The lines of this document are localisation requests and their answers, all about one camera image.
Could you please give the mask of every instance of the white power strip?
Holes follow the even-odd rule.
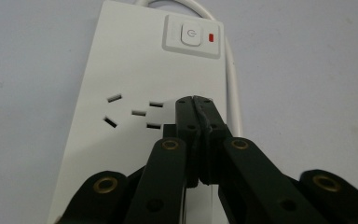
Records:
[[[226,121],[224,39],[221,22],[103,3],[48,224],[90,176],[144,166],[179,98],[211,98]],[[212,187],[188,189],[186,202],[187,223],[225,220]]]

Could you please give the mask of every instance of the red light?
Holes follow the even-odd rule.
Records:
[[[213,42],[213,34],[209,34],[209,42]]]

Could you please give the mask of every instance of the white cable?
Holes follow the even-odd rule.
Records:
[[[157,2],[159,0],[137,0],[136,6],[148,7],[150,3]],[[216,21],[211,12],[203,7],[200,3],[193,0],[173,0],[180,3],[199,14],[202,18]],[[238,90],[237,71],[235,69],[234,56],[231,50],[231,46],[225,39],[226,44],[226,73],[228,83],[228,113],[230,115],[230,130],[234,136],[243,137],[242,128],[242,116],[241,116],[241,104]]]

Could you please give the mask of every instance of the white power button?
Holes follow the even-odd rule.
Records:
[[[201,44],[201,28],[192,22],[182,25],[182,42],[188,46],[196,47]]]

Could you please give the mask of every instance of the switch panel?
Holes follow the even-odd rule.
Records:
[[[218,21],[168,15],[165,18],[162,47],[167,51],[218,59],[222,29],[223,24]]]

